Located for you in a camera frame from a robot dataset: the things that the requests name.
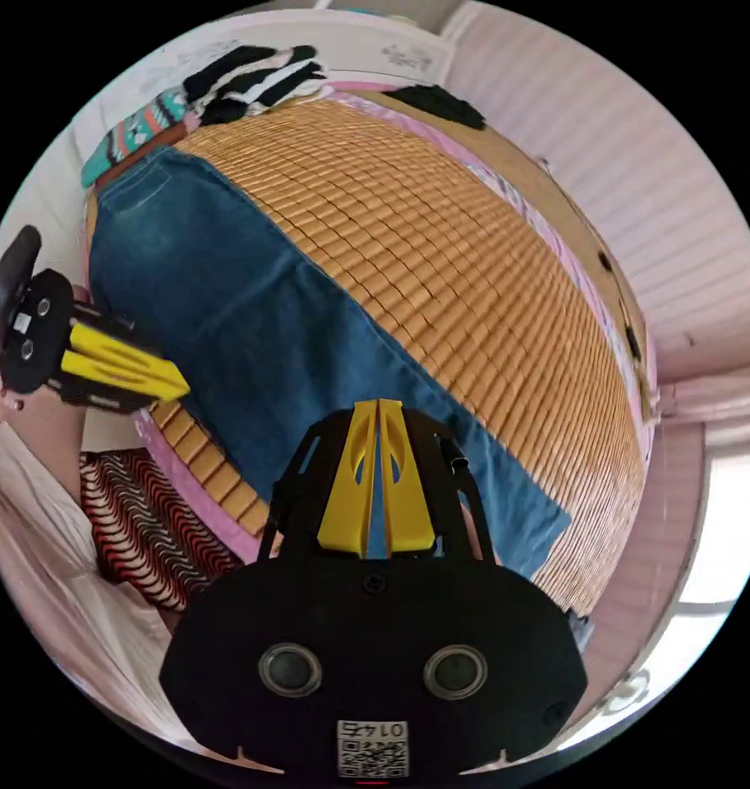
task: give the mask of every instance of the window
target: window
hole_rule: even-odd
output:
[[[735,600],[749,575],[750,454],[715,458],[703,528],[680,600]]]

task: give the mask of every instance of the woven bamboo mat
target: woven bamboo mat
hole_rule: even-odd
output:
[[[612,354],[538,234],[430,142],[335,102],[202,128],[176,147],[245,189],[570,513],[535,581],[588,613],[632,526],[642,462]],[[172,405],[154,417],[255,532],[265,506],[191,418]]]
[[[489,127],[478,130],[463,126],[460,123],[445,121],[442,118],[436,118],[434,115],[429,115],[420,109],[414,109],[401,101],[373,90],[351,90],[349,92],[389,109],[394,109],[438,129],[438,131],[443,132],[451,137],[452,140],[470,150],[471,153],[475,154],[485,164],[488,164],[495,172],[502,175],[547,219],[559,236],[566,242],[569,249],[574,252],[602,296],[610,315],[614,319],[614,323],[617,326],[621,326],[618,287],[614,283],[612,275],[606,272],[599,262],[598,252],[604,248],[619,277],[619,283],[623,291],[624,306],[637,334],[642,357],[644,360],[646,359],[646,323],[627,278],[623,275],[613,253],[604,243],[604,240],[597,238],[591,232],[586,222],[580,219],[582,212],[579,207],[573,201],[572,205],[574,205],[574,208],[569,204],[567,198],[564,197],[564,194],[541,164],[538,164],[525,151]],[[624,332],[622,334],[626,343],[626,334]]]

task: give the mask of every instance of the white cloth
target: white cloth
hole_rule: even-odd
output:
[[[161,689],[171,636],[160,615],[130,584],[99,576],[90,521],[7,424],[0,574],[35,638],[84,692],[173,745],[229,761],[191,737]],[[259,767],[243,757],[235,764]]]

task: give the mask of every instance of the qr code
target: qr code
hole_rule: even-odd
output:
[[[339,721],[338,774],[349,778],[408,775],[405,722]]]

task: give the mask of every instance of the blue denim fabric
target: blue denim fabric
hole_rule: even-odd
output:
[[[177,364],[186,409],[266,501],[313,422],[393,398],[453,428],[507,567],[530,577],[568,525],[519,462],[203,159],[161,148],[102,191],[90,260],[99,305]],[[382,535],[371,547],[384,556]]]

